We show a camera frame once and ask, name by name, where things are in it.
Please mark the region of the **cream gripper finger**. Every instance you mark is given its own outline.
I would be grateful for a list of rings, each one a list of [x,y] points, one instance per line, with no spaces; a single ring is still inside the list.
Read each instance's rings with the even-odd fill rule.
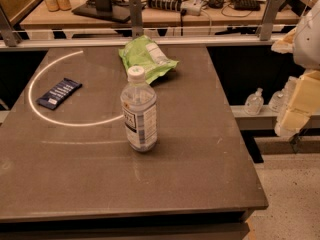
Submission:
[[[283,38],[277,40],[271,50],[280,54],[292,53],[296,28],[290,30]]]
[[[320,109],[320,72],[307,69],[296,81],[289,99],[277,116],[274,131],[280,137],[292,137]]]

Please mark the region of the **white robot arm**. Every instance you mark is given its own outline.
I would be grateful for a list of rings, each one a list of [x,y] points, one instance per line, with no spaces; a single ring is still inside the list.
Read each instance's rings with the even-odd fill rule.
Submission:
[[[278,136],[291,137],[320,108],[320,1],[271,49],[278,53],[292,52],[294,62],[305,69],[293,82],[294,89],[287,91],[287,101],[274,128]]]

